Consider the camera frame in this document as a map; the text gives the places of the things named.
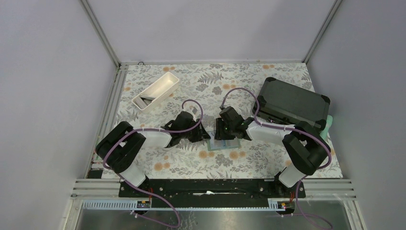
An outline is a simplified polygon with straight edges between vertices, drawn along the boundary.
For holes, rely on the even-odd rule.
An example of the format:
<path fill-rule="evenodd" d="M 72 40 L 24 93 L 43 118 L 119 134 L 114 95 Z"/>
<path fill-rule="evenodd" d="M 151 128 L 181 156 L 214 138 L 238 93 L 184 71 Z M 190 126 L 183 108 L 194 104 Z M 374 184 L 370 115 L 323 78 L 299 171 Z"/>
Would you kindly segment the green card holder wallet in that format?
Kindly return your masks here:
<path fill-rule="evenodd" d="M 216 140 L 214 138 L 215 131 L 209 131 L 208 134 L 210 136 L 210 139 L 207 140 L 207 148 L 209 151 L 237 149 L 241 146 L 237 138 L 233 140 Z"/>

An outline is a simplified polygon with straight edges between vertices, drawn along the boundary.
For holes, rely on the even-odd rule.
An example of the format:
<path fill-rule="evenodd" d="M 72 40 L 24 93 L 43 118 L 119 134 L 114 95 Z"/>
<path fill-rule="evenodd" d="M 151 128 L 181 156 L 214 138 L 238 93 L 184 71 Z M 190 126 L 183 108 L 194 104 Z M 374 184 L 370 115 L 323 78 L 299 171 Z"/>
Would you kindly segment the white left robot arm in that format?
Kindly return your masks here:
<path fill-rule="evenodd" d="M 147 176 L 134 160 L 141 149 L 150 147 L 171 148 L 186 139 L 191 143 L 206 141 L 210 135 L 200 119 L 191 113 L 181 112 L 160 128 L 134 129 L 128 122 L 120 122 L 97 144 L 96 154 L 107 168 L 129 182 L 130 191 L 137 197 L 148 192 Z"/>

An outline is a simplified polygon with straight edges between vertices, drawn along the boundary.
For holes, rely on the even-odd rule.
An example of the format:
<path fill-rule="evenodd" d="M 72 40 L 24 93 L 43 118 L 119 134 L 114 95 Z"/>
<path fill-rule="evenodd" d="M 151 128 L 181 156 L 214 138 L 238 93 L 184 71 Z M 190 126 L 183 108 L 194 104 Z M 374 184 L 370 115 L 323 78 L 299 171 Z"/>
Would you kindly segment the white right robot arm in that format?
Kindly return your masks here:
<path fill-rule="evenodd" d="M 296 125 L 262 123 L 254 117 L 244 119 L 229 106 L 216 119 L 216 140 L 245 139 L 264 141 L 285 147 L 291 164 L 275 178 L 275 193 L 287 197 L 294 185 L 306 176 L 313 175 L 322 163 L 331 161 L 331 149 L 320 134 L 307 122 Z"/>

